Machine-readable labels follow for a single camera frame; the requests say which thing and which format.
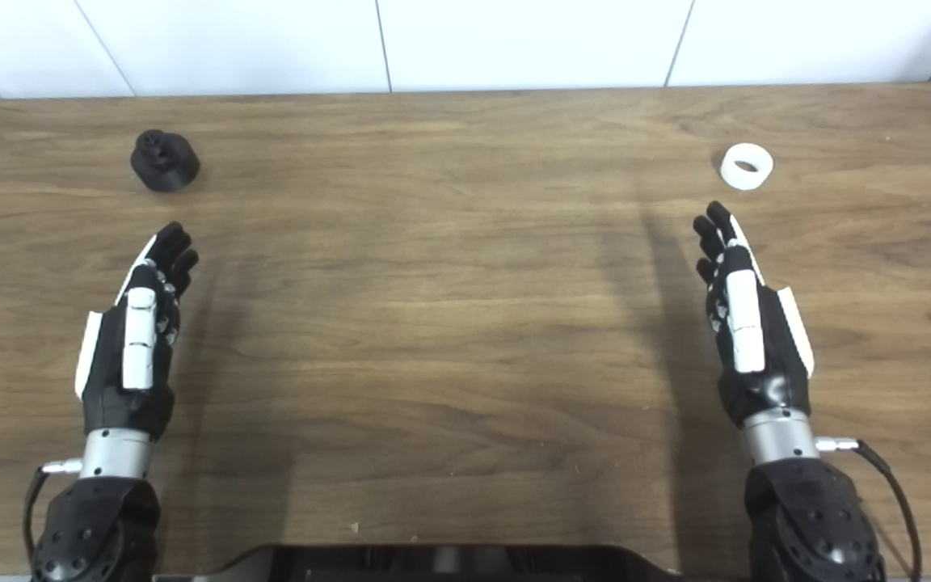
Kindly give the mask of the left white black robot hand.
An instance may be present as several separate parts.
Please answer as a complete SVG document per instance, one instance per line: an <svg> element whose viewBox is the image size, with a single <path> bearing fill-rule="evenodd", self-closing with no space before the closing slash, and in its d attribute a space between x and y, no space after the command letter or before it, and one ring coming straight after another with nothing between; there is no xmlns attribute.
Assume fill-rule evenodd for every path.
<svg viewBox="0 0 931 582"><path fill-rule="evenodd" d="M192 236L171 221L134 259L111 308L88 314L74 381L86 433L165 433L176 401L170 375L181 299L197 261Z"/></svg>

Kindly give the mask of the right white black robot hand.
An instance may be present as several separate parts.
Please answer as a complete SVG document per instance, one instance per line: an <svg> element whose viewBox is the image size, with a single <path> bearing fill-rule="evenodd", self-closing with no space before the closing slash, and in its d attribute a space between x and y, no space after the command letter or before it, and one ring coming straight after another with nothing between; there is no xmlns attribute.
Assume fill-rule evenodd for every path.
<svg viewBox="0 0 931 582"><path fill-rule="evenodd" d="M755 414L781 408L810 414L815 358L794 292L765 283L738 218L721 202L710 202L693 229L729 420L742 427Z"/></svg>

